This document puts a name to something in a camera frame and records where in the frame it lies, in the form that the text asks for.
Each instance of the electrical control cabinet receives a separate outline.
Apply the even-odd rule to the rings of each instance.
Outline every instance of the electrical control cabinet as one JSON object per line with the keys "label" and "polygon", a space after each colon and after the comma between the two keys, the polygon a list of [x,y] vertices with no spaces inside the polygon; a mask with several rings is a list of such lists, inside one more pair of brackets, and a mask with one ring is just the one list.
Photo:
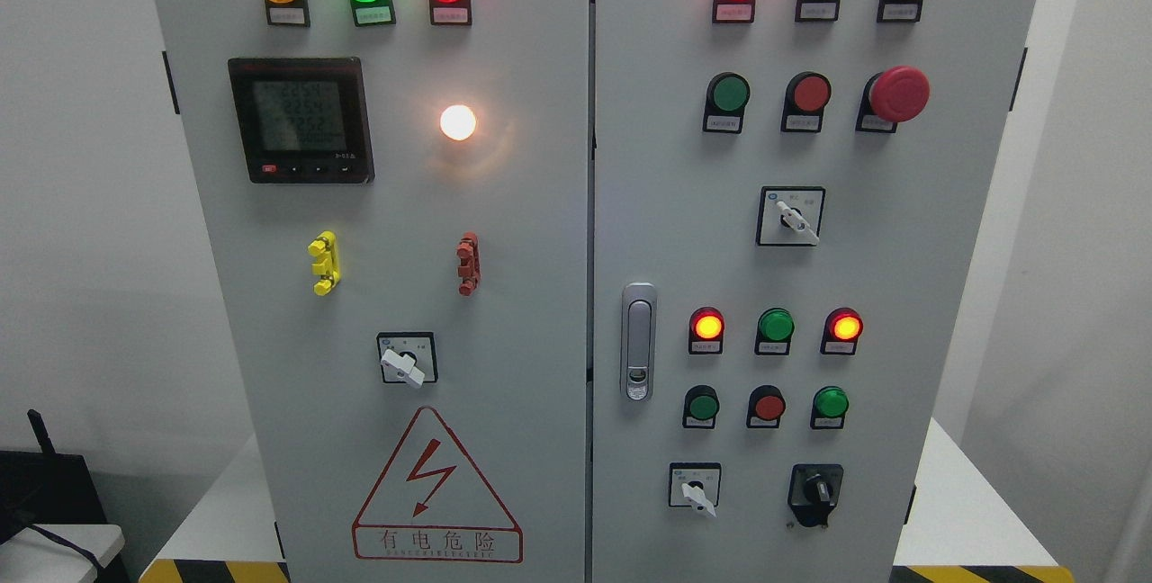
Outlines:
{"label": "electrical control cabinet", "polygon": [[157,6],[291,580],[584,581],[589,0]]}
{"label": "electrical control cabinet", "polygon": [[887,580],[1032,2],[157,0],[293,581]]}
{"label": "electrical control cabinet", "polygon": [[1033,0],[596,1],[592,580],[887,581]]}

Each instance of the white table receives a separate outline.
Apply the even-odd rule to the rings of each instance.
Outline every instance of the white table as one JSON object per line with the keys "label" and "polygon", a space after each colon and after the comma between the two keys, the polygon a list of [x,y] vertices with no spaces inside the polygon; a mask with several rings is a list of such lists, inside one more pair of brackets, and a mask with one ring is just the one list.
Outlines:
{"label": "white table", "polygon": [[[115,524],[40,524],[41,528],[83,547],[107,567],[124,546],[124,533]],[[3,583],[92,583],[96,568],[78,553],[25,529],[0,545],[0,581]]]}
{"label": "white table", "polygon": [[[916,483],[895,565],[1056,565],[935,421]],[[252,437],[157,558],[280,561],[273,520]]]}

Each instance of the warning sign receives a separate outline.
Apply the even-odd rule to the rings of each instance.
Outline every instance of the warning sign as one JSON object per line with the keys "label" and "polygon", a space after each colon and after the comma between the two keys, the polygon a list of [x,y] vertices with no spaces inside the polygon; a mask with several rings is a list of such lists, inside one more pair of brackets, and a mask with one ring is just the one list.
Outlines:
{"label": "warning sign", "polygon": [[440,412],[416,410],[353,523],[358,559],[522,562],[524,532]]}

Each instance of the yellow terminal connector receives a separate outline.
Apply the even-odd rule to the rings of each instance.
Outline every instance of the yellow terminal connector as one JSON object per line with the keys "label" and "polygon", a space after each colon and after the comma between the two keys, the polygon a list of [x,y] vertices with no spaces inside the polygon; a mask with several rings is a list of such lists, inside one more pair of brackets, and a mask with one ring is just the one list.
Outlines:
{"label": "yellow terminal connector", "polygon": [[312,243],[308,244],[308,253],[316,258],[312,262],[312,274],[318,275],[312,293],[325,296],[340,283],[340,260],[336,256],[336,234],[324,230]]}

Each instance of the yellow and black hazard stripe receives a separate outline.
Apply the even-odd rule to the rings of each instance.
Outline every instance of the yellow and black hazard stripe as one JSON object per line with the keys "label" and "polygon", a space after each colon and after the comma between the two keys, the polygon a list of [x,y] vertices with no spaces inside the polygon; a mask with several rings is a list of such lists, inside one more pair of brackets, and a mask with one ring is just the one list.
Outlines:
{"label": "yellow and black hazard stripe", "polygon": [[[288,583],[282,562],[157,560],[141,583]],[[893,567],[888,583],[1075,583],[1062,567]]]}
{"label": "yellow and black hazard stripe", "polygon": [[888,583],[1075,583],[1062,567],[915,566],[893,567]]}
{"label": "yellow and black hazard stripe", "polygon": [[141,583],[288,583],[282,562],[154,560]]}

